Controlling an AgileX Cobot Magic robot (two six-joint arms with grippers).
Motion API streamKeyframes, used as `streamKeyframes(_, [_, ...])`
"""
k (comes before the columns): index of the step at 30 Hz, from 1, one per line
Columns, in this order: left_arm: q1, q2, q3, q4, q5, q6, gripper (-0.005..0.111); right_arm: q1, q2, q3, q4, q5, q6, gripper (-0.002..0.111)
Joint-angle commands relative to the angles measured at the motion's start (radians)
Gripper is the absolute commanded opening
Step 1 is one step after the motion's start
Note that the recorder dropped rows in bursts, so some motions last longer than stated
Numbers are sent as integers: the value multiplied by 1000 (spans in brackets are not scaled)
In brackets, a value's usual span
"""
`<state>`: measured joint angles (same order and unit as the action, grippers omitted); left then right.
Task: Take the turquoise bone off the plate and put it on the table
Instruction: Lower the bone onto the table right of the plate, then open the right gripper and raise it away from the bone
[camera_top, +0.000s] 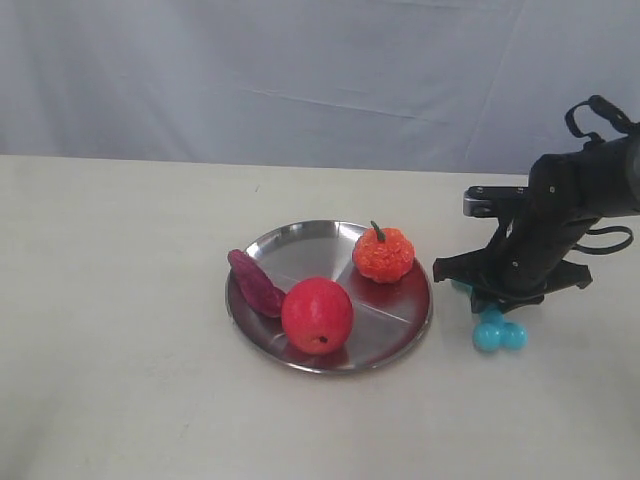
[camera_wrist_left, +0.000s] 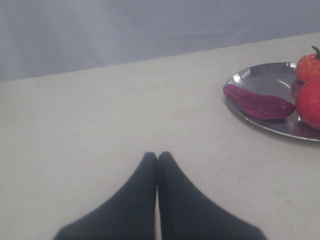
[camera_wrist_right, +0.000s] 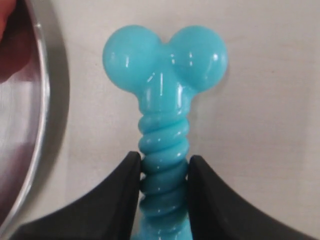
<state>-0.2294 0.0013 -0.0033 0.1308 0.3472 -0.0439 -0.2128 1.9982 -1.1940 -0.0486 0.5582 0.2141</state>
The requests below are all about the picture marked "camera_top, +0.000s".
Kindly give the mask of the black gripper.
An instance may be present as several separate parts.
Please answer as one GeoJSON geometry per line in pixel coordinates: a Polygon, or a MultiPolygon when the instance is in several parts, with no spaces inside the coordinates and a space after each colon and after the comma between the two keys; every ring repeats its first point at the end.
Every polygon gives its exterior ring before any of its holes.
{"type": "Polygon", "coordinates": [[[480,285],[470,294],[474,314],[538,305],[550,293],[571,287],[584,289],[592,283],[587,266],[565,260],[592,225],[589,216],[542,218],[527,206],[513,220],[511,234],[490,253],[475,250],[437,258],[433,279],[480,285]]]}

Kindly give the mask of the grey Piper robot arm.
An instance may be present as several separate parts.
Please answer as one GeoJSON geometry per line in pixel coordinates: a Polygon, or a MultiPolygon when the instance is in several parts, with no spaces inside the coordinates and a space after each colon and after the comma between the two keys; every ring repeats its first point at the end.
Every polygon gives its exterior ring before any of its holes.
{"type": "Polygon", "coordinates": [[[546,295],[586,288],[587,266],[566,255],[580,251],[609,255],[630,245],[580,245],[598,235],[603,218],[639,213],[639,140],[630,136],[568,154],[546,154],[532,166],[528,183],[516,186],[472,186],[464,194],[468,217],[495,218],[498,227],[482,249],[433,264],[435,281],[452,280],[471,289],[471,309],[490,306],[506,313],[540,304],[546,295]]]}

